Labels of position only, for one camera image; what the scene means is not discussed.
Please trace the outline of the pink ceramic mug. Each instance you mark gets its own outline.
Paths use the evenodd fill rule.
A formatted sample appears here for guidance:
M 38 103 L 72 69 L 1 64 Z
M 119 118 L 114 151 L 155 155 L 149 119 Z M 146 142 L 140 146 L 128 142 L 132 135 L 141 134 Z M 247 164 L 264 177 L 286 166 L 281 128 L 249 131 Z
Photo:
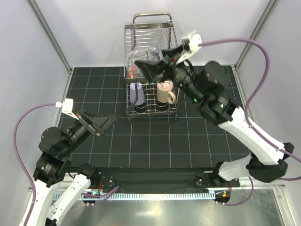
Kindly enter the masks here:
M 136 67 L 135 66 L 130 66 L 127 69 L 127 77 L 129 79 L 133 79 L 136 77 Z

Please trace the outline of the left aluminium frame post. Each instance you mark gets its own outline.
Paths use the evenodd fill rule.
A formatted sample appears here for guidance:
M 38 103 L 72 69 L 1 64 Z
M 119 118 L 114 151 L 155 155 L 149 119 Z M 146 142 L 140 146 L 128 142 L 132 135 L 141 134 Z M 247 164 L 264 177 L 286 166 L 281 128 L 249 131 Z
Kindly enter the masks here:
M 50 41 L 51 45 L 53 46 L 55 52 L 57 53 L 59 59 L 63 63 L 64 67 L 66 68 L 68 73 L 71 73 L 72 67 L 68 63 L 68 60 L 66 59 L 61 47 L 59 46 L 59 43 L 57 42 L 53 32 L 51 31 L 50 26 L 48 25 L 45 17 L 42 14 L 42 11 L 40 10 L 37 2 L 35 0 L 27 0 L 27 3 L 31 7 L 34 15 L 36 16 L 42 30 L 46 34 L 48 40 Z

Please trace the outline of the aluminium frame post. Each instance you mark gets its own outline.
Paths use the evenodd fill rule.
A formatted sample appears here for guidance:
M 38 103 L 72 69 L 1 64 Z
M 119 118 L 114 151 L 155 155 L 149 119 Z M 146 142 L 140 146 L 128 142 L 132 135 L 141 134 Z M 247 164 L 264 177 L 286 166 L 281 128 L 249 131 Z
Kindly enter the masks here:
M 264 28 L 264 25 L 266 24 L 268 18 L 272 14 L 273 10 L 275 9 L 276 5 L 278 4 L 279 0 L 269 0 L 266 7 L 264 8 L 263 12 L 261 13 L 261 16 L 259 17 L 259 20 L 257 21 L 249 39 L 256 40 L 262 29 Z M 241 52 L 236 64 L 235 69 L 239 69 L 239 67 L 242 65 L 243 61 L 245 60 L 248 52 L 251 49 L 251 44 L 245 44 L 243 51 Z
M 63 63 L 64 67 L 66 68 L 68 73 L 71 73 L 72 67 L 68 63 L 68 60 L 66 59 L 61 47 L 59 46 L 59 43 L 57 42 L 53 32 L 51 31 L 50 26 L 48 25 L 45 17 L 42 14 L 42 11 L 40 10 L 37 2 L 35 0 L 27 0 L 27 3 L 31 7 L 34 15 L 36 16 L 42 30 L 46 34 L 48 40 L 50 41 L 51 45 L 53 46 L 55 52 L 57 53 L 59 59 Z

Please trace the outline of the lilac plastic cup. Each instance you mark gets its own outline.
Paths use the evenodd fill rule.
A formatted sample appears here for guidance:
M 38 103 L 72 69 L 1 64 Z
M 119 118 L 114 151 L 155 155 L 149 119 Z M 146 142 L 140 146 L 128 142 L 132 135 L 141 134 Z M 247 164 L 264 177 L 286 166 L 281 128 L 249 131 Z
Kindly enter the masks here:
M 136 95 L 136 91 L 135 91 L 135 83 L 131 83 L 130 84 L 130 102 L 133 103 L 136 99 L 136 97 L 138 97 L 138 100 L 136 101 L 136 106 L 138 105 L 142 105 L 145 101 L 145 97 L 144 97 L 144 91 L 143 91 L 143 87 L 141 85 L 141 83 L 137 83 L 137 90 L 138 93 Z

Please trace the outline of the right aluminium frame post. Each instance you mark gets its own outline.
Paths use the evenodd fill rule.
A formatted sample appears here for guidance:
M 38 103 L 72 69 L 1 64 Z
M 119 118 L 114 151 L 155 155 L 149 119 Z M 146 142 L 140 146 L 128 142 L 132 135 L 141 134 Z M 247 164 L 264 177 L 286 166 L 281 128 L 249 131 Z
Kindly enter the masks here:
M 263 12 L 261 13 L 261 16 L 259 17 L 259 20 L 257 21 L 249 39 L 256 40 L 262 29 L 264 28 L 264 25 L 266 24 L 268 18 L 272 14 L 273 10 L 275 9 L 276 5 L 278 4 L 279 0 L 269 0 L 266 7 L 264 8 Z M 251 44 L 245 44 L 243 51 L 241 52 L 236 64 L 235 69 L 239 69 L 239 67 L 242 65 L 243 61 L 245 60 L 248 52 L 251 49 Z

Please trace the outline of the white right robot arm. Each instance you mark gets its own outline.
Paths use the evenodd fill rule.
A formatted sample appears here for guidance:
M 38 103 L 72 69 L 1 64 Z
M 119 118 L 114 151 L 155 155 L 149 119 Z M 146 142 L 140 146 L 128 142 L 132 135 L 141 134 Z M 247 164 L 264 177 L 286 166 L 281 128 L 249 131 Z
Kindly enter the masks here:
M 246 107 L 240 107 L 226 93 L 226 75 L 218 62 L 208 62 L 199 73 L 193 71 L 189 58 L 200 49 L 201 44 L 184 44 L 161 50 L 159 59 L 138 58 L 134 64 L 148 82 L 159 75 L 162 82 L 171 81 L 198 104 L 205 120 L 232 134 L 251 151 L 242 159 L 217 163 L 212 173 L 216 186 L 247 176 L 264 183 L 284 180 L 286 158 L 292 156 L 294 146 L 273 139 L 248 117 Z

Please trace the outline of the clear glass tumbler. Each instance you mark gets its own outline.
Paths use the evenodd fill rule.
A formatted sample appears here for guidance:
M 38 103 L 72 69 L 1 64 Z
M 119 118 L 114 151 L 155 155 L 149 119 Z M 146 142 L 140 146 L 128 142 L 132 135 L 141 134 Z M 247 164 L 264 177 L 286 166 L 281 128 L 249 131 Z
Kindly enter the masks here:
M 163 59 L 161 50 L 158 47 L 151 46 L 147 48 L 138 48 L 131 50 L 125 59 L 126 69 L 130 66 L 136 67 L 136 78 L 143 77 L 139 68 L 134 64 L 135 60 L 159 61 Z

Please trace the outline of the tan mug lilac inside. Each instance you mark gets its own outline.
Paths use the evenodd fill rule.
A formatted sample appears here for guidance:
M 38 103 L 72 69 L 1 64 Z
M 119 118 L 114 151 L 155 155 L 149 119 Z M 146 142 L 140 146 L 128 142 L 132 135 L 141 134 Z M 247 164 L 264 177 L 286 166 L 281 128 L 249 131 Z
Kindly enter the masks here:
M 173 82 L 164 81 L 157 84 L 157 100 L 162 103 L 174 104 L 176 102 L 176 96 L 173 92 Z

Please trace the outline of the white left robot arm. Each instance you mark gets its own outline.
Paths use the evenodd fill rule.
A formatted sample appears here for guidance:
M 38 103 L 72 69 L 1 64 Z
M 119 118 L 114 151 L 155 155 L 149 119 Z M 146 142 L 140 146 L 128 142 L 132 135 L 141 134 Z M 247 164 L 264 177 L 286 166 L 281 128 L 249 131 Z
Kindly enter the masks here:
M 41 135 L 41 157 L 33 174 L 32 200 L 20 222 L 22 226 L 59 226 L 75 201 L 88 188 L 96 188 L 100 174 L 96 167 L 84 163 L 62 196 L 52 202 L 54 195 L 69 171 L 73 153 L 89 136 L 101 137 L 118 119 L 117 115 L 94 115 L 85 111 L 66 130 L 50 127 Z

